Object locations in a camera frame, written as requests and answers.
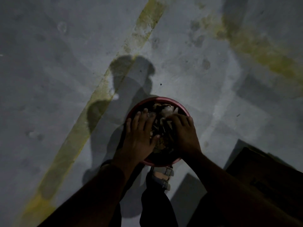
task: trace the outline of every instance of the concrete floor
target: concrete floor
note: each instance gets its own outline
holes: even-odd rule
[[[0,225],[36,226],[60,206],[150,95],[187,108],[220,167],[243,140],[303,172],[302,3],[2,0]],[[206,191],[183,161],[174,169],[167,195],[186,226]],[[139,226],[147,171],[122,226]]]

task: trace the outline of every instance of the dark trousers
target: dark trousers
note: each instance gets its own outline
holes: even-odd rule
[[[147,188],[141,197],[141,227],[176,227],[178,226],[172,204],[162,189]],[[121,209],[117,205],[109,227],[121,226]]]

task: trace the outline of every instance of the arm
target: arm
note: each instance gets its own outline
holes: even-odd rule
[[[183,160],[197,174],[232,226],[303,226],[204,156],[191,117],[173,115],[170,118],[176,128]]]
[[[123,147],[117,150],[109,165],[68,199],[40,226],[108,226],[123,188],[135,166],[155,147],[158,138],[150,142],[150,130],[155,115],[147,118],[147,110],[138,112],[131,123],[127,120]]]

